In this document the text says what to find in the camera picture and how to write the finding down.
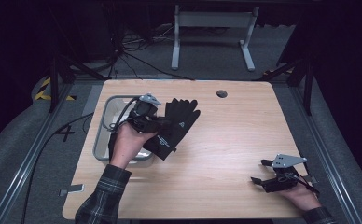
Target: hand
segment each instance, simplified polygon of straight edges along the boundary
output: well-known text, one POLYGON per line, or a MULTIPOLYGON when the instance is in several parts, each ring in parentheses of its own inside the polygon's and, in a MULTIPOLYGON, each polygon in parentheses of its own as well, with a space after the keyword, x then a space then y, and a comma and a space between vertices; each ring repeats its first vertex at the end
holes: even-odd
POLYGON ((129 122, 124 122, 118 130, 111 165, 125 169, 143 147, 143 144, 156 133, 138 133, 129 122))
POLYGON ((315 194, 300 183, 292 189, 278 191, 278 193, 305 212, 322 206, 315 194))

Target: gray floor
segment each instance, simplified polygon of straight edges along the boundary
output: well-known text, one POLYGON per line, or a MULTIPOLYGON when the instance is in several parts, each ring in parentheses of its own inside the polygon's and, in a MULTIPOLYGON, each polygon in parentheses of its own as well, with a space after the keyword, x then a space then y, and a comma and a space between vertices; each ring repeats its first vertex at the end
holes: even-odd
MULTIPOLYGON (((283 26, 255 29, 249 47, 256 66, 255 72, 247 71, 238 47, 239 39, 244 36, 243 30, 228 30, 221 35, 207 30, 193 30, 182 35, 177 71, 170 68, 173 42, 169 35, 170 39, 144 50, 129 52, 162 72, 132 57, 122 56, 124 61, 117 61, 111 77, 172 78, 163 74, 165 72, 195 79, 249 81, 261 77, 263 71, 275 68, 292 30, 293 27, 283 26)), ((362 172, 331 117, 317 84, 314 82, 313 85, 313 115, 308 117, 299 106, 303 85, 296 89, 289 88, 284 83, 286 78, 287 75, 282 75, 271 83, 299 151, 309 159, 309 171, 317 179, 315 186, 321 191, 320 202, 339 223, 362 223, 362 172), (328 154, 329 160, 323 157, 323 151, 328 154), (331 164, 335 170, 328 169, 331 164)), ((32 90, 32 97, 37 94, 43 80, 32 90)), ((29 179, 26 179, 20 192, 16 190, 13 197, 15 201, 4 196, 13 177, 18 176, 16 172, 29 150, 35 150, 32 146, 39 146, 37 137, 42 135, 45 141, 67 122, 92 112, 102 85, 102 81, 89 76, 78 76, 72 86, 61 83, 63 93, 76 96, 75 100, 62 102, 55 115, 48 114, 49 101, 36 100, 0 133, 0 202, 3 199, 10 202, 7 207, 9 210, 0 211, 4 212, 1 216, 4 223, 21 223, 29 179), (46 126, 44 124, 48 119, 52 121, 46 126)), ((90 117, 75 121, 71 124, 74 133, 68 135, 66 141, 62 134, 54 134, 48 140, 35 168, 25 223, 73 223, 62 216, 65 197, 59 196, 59 190, 67 188, 71 183, 89 124, 90 117)), ((299 218, 274 219, 273 222, 304 223, 299 218)))

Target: metal bar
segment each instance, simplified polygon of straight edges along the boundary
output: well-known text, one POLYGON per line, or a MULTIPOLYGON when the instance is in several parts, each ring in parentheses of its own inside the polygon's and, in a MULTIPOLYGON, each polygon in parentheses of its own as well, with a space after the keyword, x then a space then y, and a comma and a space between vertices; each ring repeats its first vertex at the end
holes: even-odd
POLYGON ((6 194, 4 195, 2 201, 0 202, 0 223, 4 223, 6 221, 9 211, 11 210, 13 204, 15 203, 19 193, 21 192, 21 189, 26 179, 31 173, 35 161, 38 159, 38 155, 42 150, 42 146, 45 142, 45 137, 47 136, 50 126, 54 121, 54 119, 56 118, 56 116, 58 115, 62 107, 62 104, 65 101, 71 88, 72 88, 71 84, 64 84, 58 106, 54 108, 52 113, 48 113, 48 116, 45 119, 41 129, 39 130, 38 135, 36 136, 32 146, 30 147, 30 150, 28 151, 26 157, 24 158, 21 167, 15 174, 6 194))
POLYGON ((303 102, 301 100, 301 93, 297 90, 297 88, 289 89, 294 96, 294 100, 297 102, 299 112, 303 115, 305 122, 312 133, 313 140, 316 144, 316 152, 320 161, 323 163, 324 170, 327 173, 329 182, 331 183, 336 196, 338 197, 344 214, 346 215, 349 223, 362 223, 361 217, 358 214, 352 199, 350 198, 349 192, 344 186, 343 179, 341 178, 333 160, 330 158, 330 155, 327 152, 326 145, 324 144, 324 141, 317 130, 312 116, 308 116, 304 110, 303 102))

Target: plaid sleeve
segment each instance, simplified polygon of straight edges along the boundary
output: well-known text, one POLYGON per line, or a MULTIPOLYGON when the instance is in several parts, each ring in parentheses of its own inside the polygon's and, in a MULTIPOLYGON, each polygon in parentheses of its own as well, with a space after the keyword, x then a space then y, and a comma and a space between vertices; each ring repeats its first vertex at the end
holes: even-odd
POLYGON ((79 207, 76 223, 117 223, 119 202, 131 174, 107 165, 95 191, 79 207))
POLYGON ((325 207, 314 208, 303 214, 303 218, 308 224, 336 224, 335 218, 325 207))

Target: metal frame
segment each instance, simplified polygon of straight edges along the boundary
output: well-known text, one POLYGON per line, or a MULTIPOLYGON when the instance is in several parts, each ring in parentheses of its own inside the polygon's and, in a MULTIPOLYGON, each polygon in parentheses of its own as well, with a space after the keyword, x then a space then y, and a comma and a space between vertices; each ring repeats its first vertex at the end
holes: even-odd
POLYGON ((247 34, 244 40, 240 40, 240 47, 243 52, 245 63, 248 71, 255 70, 253 60, 251 58, 248 44, 250 43, 251 35, 254 30, 254 25, 258 16, 258 7, 255 7, 252 12, 191 12, 180 11, 179 5, 175 6, 174 13, 174 46, 172 69, 178 69, 179 54, 180 54, 180 37, 179 29, 185 27, 234 27, 246 28, 247 34))

